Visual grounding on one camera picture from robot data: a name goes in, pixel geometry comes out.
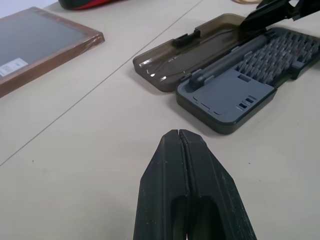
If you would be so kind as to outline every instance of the barcode sticker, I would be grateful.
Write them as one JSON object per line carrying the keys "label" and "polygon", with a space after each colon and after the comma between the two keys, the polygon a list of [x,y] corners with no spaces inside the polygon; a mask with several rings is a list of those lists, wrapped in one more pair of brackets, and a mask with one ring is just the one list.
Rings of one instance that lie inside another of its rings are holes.
{"label": "barcode sticker", "polygon": [[24,66],[27,66],[28,63],[23,61],[21,58],[17,58],[13,61],[10,61],[2,66],[0,66],[0,76],[5,77],[21,68]]}

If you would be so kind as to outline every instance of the open toolkit case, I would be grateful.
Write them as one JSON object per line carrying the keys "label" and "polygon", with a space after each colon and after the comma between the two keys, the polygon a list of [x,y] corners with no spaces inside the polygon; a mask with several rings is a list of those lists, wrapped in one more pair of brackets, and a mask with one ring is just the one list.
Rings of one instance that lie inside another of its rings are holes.
{"label": "open toolkit case", "polygon": [[320,38],[269,25],[320,10],[320,1],[265,0],[247,18],[224,14],[134,58],[135,71],[221,134],[269,103],[320,59]]}

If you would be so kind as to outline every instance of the table surface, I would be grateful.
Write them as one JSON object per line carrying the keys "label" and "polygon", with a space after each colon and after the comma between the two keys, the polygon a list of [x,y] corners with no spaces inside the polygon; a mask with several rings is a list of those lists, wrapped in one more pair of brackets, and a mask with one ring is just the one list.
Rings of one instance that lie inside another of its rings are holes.
{"label": "table surface", "polygon": [[[105,43],[0,99],[0,238],[132,239],[140,178],[162,135],[200,134],[233,177],[259,240],[319,239],[319,71],[286,82],[219,135],[138,76],[132,60],[224,13],[231,0],[125,0],[46,9]],[[320,14],[279,25],[319,36]]]}

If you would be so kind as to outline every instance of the case lid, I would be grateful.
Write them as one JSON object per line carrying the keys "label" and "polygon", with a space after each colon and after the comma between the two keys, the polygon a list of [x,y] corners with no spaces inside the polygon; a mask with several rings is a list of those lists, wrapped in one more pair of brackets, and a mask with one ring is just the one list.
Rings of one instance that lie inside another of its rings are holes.
{"label": "case lid", "polygon": [[173,92],[180,79],[206,67],[255,37],[239,30],[245,18],[224,14],[133,59],[135,71],[162,92]]}

